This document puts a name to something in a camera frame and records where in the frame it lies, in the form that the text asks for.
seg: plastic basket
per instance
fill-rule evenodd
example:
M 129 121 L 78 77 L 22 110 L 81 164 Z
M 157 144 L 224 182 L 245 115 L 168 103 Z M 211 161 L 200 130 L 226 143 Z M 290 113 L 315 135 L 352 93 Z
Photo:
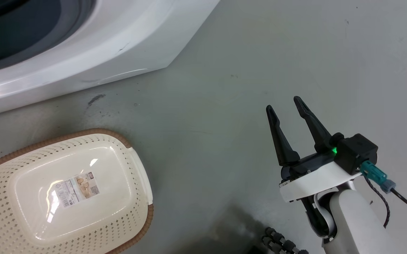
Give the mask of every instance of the plastic basket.
M 118 254 L 152 218 L 144 166 L 116 132 L 85 130 L 0 158 L 0 254 Z

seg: sticker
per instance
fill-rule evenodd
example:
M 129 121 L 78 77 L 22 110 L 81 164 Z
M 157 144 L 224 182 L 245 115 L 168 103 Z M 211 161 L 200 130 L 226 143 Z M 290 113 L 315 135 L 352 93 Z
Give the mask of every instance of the sticker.
M 73 206 L 100 193 L 92 172 L 84 173 L 56 184 L 59 200 L 64 208 Z

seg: white washing machine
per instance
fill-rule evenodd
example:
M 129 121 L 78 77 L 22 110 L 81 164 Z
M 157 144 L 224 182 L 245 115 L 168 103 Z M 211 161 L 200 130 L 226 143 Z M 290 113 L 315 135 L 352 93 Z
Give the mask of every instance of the white washing machine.
M 219 0 L 0 0 L 0 112 L 167 67 Z

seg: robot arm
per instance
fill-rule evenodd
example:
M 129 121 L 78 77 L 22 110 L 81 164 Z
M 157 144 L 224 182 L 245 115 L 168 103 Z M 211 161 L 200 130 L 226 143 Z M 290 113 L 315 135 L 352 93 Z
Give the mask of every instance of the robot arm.
M 315 141 L 316 153 L 302 159 L 289 145 L 273 108 L 266 108 L 282 166 L 279 187 L 284 200 L 302 202 L 327 254 L 395 253 L 382 223 L 352 184 L 355 177 L 366 175 L 360 170 L 363 162 L 376 163 L 377 146 L 360 134 L 347 139 L 330 135 L 300 97 L 294 102 Z

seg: gray floor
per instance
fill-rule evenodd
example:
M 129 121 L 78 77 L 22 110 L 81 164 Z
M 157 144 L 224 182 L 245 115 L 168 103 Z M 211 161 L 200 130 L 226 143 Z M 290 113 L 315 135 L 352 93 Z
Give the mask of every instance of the gray floor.
M 131 141 L 154 192 L 153 224 L 127 253 L 242 253 L 270 225 L 322 254 L 303 206 L 279 195 L 265 107 L 301 156 L 313 141 L 294 95 L 330 132 L 364 134 L 407 195 L 407 6 L 315 2 L 222 0 L 168 68 L 0 114 L 0 156 L 108 128 Z M 387 199 L 387 230 L 407 249 L 407 207 Z

